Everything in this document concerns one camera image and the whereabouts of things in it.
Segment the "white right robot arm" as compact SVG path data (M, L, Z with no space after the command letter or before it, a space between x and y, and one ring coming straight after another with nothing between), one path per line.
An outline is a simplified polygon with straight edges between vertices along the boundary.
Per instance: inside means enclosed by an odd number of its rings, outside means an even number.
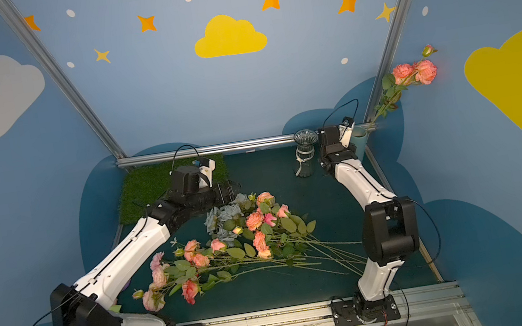
M341 124L318 129L319 163L364 210L361 238L366 263L352 302L355 321L372 324L400 318L389 310L389 287L407 256L419 249L419 205L386 189L364 168L350 141L353 122L347 117Z

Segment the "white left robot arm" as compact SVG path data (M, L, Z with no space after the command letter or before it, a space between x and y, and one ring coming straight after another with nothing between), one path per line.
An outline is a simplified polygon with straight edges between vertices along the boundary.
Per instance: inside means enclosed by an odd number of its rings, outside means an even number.
M111 307L145 261L187 221L234 199L238 186L214 182L215 169L215 161L202 156L171 171L170 188L145 208L126 238L72 286L60 284L50 294L52 326L167 326L156 315L115 313Z

